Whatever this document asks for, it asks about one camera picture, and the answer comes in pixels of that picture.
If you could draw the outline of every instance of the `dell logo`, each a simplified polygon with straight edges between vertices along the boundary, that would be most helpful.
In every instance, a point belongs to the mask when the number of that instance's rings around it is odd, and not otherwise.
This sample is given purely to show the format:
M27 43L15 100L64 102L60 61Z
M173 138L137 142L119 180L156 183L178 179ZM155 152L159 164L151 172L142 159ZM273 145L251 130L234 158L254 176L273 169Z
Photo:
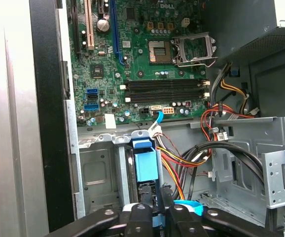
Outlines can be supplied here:
M160 4L160 8L174 9L173 4Z

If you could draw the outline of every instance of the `ram slot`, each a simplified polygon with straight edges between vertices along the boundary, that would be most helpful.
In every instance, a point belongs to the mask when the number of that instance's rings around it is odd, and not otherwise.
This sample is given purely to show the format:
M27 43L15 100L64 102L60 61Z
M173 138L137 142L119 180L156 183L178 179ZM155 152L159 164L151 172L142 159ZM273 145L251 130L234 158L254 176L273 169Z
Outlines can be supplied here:
M203 90L188 91L162 91L162 92L130 92L126 97L131 98L131 103L147 103L154 101L190 100L203 97Z
M172 90L202 87L201 82L196 79L135 80L126 81L125 84L130 91Z
M91 11L91 0L84 1L85 8L85 21L87 25L87 40L88 40L88 49L94 49L94 35L93 35L93 26L92 26L92 11Z

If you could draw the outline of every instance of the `black ram slot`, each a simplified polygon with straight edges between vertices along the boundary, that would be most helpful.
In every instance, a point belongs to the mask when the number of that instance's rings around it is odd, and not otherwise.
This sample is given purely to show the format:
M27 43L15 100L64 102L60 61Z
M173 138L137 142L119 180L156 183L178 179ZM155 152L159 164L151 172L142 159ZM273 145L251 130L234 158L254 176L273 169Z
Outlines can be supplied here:
M203 96L203 90L163 91L163 92L131 92L131 103L146 103L152 101L189 100Z
M196 79L164 79L164 80L140 80L125 82L130 91L165 90L182 88L199 88L200 81Z

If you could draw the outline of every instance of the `green motherboard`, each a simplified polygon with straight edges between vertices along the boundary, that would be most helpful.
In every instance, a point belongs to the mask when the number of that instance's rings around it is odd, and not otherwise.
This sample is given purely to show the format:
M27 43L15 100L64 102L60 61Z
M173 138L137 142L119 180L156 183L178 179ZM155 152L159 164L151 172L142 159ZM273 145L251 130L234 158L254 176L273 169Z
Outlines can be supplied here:
M178 67L173 38L202 32L196 0L69 0L71 64L79 126L199 117L203 93L190 90L205 66ZM205 56L185 41L188 58Z

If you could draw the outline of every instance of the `blue sata port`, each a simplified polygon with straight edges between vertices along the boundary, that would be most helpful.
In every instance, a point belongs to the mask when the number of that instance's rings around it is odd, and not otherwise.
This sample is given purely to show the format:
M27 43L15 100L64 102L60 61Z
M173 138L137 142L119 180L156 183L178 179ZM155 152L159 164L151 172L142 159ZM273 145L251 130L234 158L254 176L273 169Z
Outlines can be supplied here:
M98 89L87 89L87 94L98 94Z
M99 105L95 104L95 103L91 103L88 105L84 105L84 110L85 111L95 111L95 110L99 110Z

